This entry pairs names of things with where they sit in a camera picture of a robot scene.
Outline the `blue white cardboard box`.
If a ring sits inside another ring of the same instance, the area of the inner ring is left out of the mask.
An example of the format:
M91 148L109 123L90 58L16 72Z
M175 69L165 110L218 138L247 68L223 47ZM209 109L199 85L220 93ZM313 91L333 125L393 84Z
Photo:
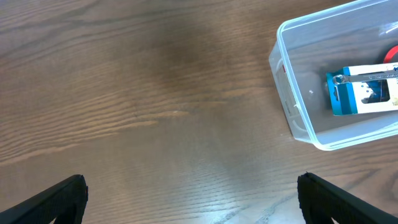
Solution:
M397 78L371 82L335 85L335 75L359 75L364 73L397 71L397 63L357 65L344 67L326 74L331 107L335 116L378 113L397 110Z

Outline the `silver double-ended wrench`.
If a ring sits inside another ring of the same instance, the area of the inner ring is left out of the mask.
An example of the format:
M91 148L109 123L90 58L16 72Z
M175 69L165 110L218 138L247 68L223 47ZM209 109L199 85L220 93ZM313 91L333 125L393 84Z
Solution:
M356 82L371 82L378 80L386 80L390 78L397 78L397 71L389 70L386 72L376 72L376 73L364 73L359 75L342 75L338 74L332 78L332 82L335 85L342 85L346 83L356 83Z

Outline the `clear plastic container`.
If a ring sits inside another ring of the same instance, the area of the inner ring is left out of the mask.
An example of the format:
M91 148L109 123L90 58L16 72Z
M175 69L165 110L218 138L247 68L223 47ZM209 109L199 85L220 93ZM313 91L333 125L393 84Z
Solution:
M335 116L326 75L380 64L397 45L397 2L354 1L285 21L269 63L296 140L332 151L397 134L397 113Z

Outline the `red handled pliers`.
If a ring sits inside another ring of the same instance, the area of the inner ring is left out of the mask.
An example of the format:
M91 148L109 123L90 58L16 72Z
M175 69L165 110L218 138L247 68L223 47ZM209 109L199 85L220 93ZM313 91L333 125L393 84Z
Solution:
M383 59L383 63L391 63L397 53L398 53L398 46L396 45L387 52L387 54Z

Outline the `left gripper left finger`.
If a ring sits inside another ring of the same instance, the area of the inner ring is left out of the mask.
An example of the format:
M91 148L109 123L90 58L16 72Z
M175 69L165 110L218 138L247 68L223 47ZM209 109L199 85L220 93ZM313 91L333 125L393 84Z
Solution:
M81 224L87 201L85 178L76 174L1 212L1 223Z

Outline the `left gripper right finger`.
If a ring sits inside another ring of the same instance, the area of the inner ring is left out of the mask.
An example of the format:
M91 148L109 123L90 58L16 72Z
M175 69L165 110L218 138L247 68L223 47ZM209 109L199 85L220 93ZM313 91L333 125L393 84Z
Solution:
M313 173L298 176L299 207L306 224L397 223L397 217Z

